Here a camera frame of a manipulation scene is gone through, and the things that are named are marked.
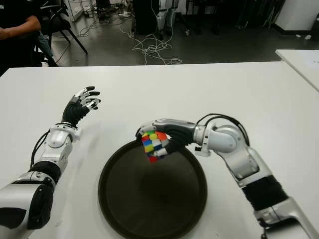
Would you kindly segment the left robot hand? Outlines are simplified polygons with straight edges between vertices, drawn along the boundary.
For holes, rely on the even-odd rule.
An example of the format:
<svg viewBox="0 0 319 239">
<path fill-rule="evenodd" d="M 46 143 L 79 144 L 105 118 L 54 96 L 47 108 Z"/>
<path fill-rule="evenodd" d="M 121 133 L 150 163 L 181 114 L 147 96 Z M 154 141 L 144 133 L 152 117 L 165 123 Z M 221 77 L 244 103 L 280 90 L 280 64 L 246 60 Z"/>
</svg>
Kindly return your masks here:
<svg viewBox="0 0 319 239">
<path fill-rule="evenodd" d="M 100 92 L 95 91 L 94 86 L 88 86 L 72 96 L 66 105 L 61 123 L 77 127 L 78 122 L 83 119 L 90 111 L 97 110 L 101 100 L 98 98 Z"/>
</svg>

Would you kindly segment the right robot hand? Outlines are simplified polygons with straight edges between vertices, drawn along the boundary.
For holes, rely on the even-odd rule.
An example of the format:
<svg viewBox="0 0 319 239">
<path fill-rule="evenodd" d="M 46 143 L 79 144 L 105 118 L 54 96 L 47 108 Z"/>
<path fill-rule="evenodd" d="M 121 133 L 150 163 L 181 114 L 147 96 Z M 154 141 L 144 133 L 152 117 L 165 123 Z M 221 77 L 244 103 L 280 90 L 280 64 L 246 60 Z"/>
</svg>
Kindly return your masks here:
<svg viewBox="0 0 319 239">
<path fill-rule="evenodd" d="M 148 131 L 158 131 L 170 136 L 170 140 L 162 149 L 155 150 L 155 157 L 165 157 L 183 147 L 194 143 L 196 124 L 183 120 L 157 119 L 140 126 L 136 132 L 136 138 L 140 139 Z"/>
</svg>

